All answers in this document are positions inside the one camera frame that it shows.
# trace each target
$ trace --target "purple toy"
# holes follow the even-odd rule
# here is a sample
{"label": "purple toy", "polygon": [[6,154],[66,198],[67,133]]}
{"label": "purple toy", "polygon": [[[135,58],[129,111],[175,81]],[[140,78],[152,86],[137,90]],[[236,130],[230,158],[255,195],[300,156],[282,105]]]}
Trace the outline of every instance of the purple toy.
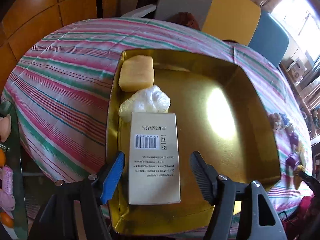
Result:
{"label": "purple toy", "polygon": [[295,171],[300,163],[299,155],[292,153],[287,159],[286,163]]}
{"label": "purple toy", "polygon": [[295,132],[289,135],[291,145],[297,146],[299,143],[299,136]]}

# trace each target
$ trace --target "plastic bag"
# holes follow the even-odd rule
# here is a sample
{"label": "plastic bag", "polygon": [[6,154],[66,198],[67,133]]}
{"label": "plastic bag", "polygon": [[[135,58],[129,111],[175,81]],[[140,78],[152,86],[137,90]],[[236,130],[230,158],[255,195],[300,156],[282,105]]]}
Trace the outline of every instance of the plastic bag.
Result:
{"label": "plastic bag", "polygon": [[137,91],[124,101],[119,108],[119,116],[124,122],[131,121],[131,113],[165,113],[170,106],[170,98],[154,85]]}

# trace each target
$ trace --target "striped tablecloth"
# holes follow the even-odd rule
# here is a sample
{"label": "striped tablecloth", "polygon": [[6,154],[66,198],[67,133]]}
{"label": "striped tablecloth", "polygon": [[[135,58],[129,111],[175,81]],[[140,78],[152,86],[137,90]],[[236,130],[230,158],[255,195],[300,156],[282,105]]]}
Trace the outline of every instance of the striped tablecloth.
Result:
{"label": "striped tablecloth", "polygon": [[[300,109],[285,78],[263,56],[184,26],[113,18],[85,20],[49,34],[22,57],[5,85],[1,100],[17,108],[21,143],[49,178],[78,181],[103,165],[114,72],[121,52],[133,48],[187,50],[241,66],[266,111],[284,112],[295,125],[306,149],[307,173],[312,172],[311,144]],[[278,212],[291,213],[310,190],[304,183],[294,189],[292,171],[285,169],[291,153],[288,136],[281,130],[275,137],[281,180],[268,194]],[[232,230],[237,220],[234,217]]]}

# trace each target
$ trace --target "orange fruit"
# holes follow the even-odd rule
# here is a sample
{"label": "orange fruit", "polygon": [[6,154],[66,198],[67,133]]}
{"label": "orange fruit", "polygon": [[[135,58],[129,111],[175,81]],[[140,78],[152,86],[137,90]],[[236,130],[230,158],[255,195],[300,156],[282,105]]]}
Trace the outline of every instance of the orange fruit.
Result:
{"label": "orange fruit", "polygon": [[0,168],[5,165],[5,154],[3,150],[0,148]]}
{"label": "orange fruit", "polygon": [[0,221],[5,226],[7,226],[9,228],[13,228],[13,225],[14,225],[13,220],[6,212],[0,213]]}

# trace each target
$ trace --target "red cloth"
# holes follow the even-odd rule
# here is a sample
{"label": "red cloth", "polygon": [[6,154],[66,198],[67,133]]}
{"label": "red cloth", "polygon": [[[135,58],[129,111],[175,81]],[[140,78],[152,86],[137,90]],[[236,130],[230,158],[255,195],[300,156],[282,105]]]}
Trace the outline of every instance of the red cloth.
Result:
{"label": "red cloth", "polygon": [[288,240],[294,240],[296,236],[300,235],[305,229],[307,215],[309,212],[309,207],[311,204],[311,200],[314,197],[303,197],[300,205],[297,209],[297,215],[295,218],[291,219],[291,224],[288,220],[283,220],[282,225],[284,227],[284,231],[287,235]]}

